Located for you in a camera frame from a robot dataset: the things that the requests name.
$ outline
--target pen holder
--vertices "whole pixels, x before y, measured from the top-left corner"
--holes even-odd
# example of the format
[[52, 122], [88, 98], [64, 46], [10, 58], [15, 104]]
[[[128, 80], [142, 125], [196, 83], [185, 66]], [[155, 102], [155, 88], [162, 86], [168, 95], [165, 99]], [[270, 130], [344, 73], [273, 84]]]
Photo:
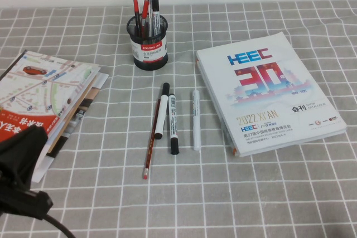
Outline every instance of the pen holder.
[[153, 71], [167, 63], [167, 26], [167, 20], [160, 16], [161, 33], [152, 37], [141, 37], [137, 33], [135, 17], [128, 21], [127, 31], [131, 39], [134, 63], [140, 69]]

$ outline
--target white pen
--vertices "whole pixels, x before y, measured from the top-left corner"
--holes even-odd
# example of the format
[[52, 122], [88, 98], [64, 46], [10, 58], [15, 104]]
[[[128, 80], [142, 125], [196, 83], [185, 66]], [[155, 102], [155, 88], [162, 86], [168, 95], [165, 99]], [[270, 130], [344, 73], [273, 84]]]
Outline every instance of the white pen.
[[165, 124], [169, 91], [170, 91], [170, 84], [163, 83], [160, 107], [158, 108], [158, 116], [157, 116], [157, 123], [155, 129], [155, 139], [161, 139], [163, 135], [163, 125]]
[[200, 119], [200, 92], [192, 92], [192, 104], [194, 114], [194, 150], [201, 149], [201, 119]]

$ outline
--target black marker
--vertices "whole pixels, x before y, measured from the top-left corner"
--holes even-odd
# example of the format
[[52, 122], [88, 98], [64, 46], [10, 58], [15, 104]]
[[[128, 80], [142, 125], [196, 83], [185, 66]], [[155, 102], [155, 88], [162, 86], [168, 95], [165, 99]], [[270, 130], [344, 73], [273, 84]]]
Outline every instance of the black marker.
[[168, 96], [168, 113], [170, 115], [171, 154], [175, 155], [179, 153], [179, 137], [177, 136], [176, 97], [174, 94]]
[[156, 139], [162, 138], [163, 125], [165, 124], [167, 100], [168, 100], [168, 92], [169, 91], [170, 91], [170, 84], [163, 83], [160, 107], [158, 109], [158, 117], [157, 117], [157, 123], [156, 123], [156, 128], [155, 128], [155, 138]]
[[161, 33], [160, 11], [158, 7], [158, 0], [152, 0], [152, 16], [153, 16], [154, 36], [157, 36]]

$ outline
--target logo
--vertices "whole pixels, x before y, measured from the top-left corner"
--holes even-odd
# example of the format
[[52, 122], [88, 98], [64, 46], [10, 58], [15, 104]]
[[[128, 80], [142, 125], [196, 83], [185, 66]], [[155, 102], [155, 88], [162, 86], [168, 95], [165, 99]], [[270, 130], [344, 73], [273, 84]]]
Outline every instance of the logo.
[[250, 61], [258, 61], [263, 59], [271, 58], [272, 55], [264, 55], [263, 52], [268, 51], [267, 48], [262, 48], [260, 50], [253, 50], [244, 53], [235, 54], [234, 58], [227, 56], [231, 65], [234, 65], [234, 62], [237, 61], [238, 64], [244, 64]]
[[257, 129], [257, 125], [249, 125], [247, 127], [244, 127], [244, 128], [240, 128], [242, 130], [242, 132], [245, 132], [245, 131], [250, 131], [250, 130], [253, 130], [253, 129]]

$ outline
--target cord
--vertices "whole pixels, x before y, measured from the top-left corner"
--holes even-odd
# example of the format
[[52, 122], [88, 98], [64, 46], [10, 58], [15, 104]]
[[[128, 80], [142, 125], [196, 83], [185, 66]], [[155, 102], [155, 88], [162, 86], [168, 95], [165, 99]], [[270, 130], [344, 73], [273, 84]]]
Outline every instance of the cord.
[[57, 229], [59, 229], [61, 232], [63, 232], [63, 234], [65, 236], [67, 236], [68, 238], [76, 238], [76, 236], [74, 236], [72, 234], [72, 232], [66, 228], [66, 226], [64, 226], [57, 219], [51, 217], [50, 215], [46, 215], [44, 217], [44, 220], [47, 221], [48, 223], [54, 225]]

